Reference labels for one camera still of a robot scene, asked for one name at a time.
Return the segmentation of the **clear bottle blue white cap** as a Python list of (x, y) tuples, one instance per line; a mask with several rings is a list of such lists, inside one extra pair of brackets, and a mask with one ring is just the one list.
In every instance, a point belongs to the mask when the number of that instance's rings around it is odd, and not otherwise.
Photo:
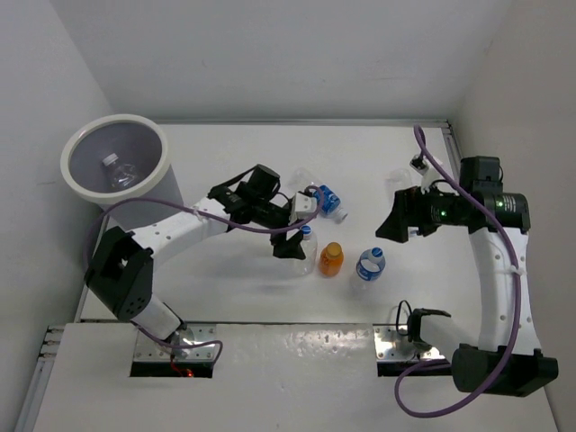
[(310, 225), (304, 225), (300, 228), (303, 234), (301, 248), (305, 258), (303, 260), (292, 260), (292, 274), (294, 276), (308, 275), (314, 269), (316, 257), (318, 254), (318, 240), (315, 231)]

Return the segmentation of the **apple juice labelled clear bottle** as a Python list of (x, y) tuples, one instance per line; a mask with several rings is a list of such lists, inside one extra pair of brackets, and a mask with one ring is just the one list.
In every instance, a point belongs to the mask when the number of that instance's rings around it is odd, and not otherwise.
[(114, 190), (129, 189), (140, 181), (137, 168), (132, 164), (122, 162), (115, 153), (105, 157), (102, 165), (110, 186)]

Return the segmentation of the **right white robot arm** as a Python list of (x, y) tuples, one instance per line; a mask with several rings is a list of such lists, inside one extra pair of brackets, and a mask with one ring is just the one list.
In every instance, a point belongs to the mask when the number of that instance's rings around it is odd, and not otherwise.
[(408, 318), (407, 337), (420, 349), (435, 347), (450, 364), (456, 388), (475, 391), (497, 365), (503, 368), (486, 393), (526, 397), (558, 376), (556, 359), (544, 356), (530, 310), (526, 252), (527, 198), (503, 190), (496, 157), (467, 157), (454, 193), (438, 188), (441, 176), (422, 156), (411, 166), (419, 186), (395, 192), (391, 213), (376, 230), (381, 239), (408, 242), (442, 226), (468, 230), (481, 287), (481, 329), (467, 337), (443, 310), (419, 308)]

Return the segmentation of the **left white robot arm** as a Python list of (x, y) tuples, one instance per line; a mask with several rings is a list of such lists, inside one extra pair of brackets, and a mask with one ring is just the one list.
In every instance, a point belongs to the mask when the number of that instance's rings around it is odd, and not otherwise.
[(153, 293), (154, 271), (167, 260), (234, 229), (269, 235), (274, 257), (306, 257), (300, 228), (317, 215), (318, 202), (307, 186), (278, 205), (280, 186), (274, 170), (256, 165), (214, 186), (192, 207), (176, 205), (166, 219), (107, 230), (87, 260), (87, 287), (117, 320), (134, 324), (161, 346), (176, 347), (185, 323)]

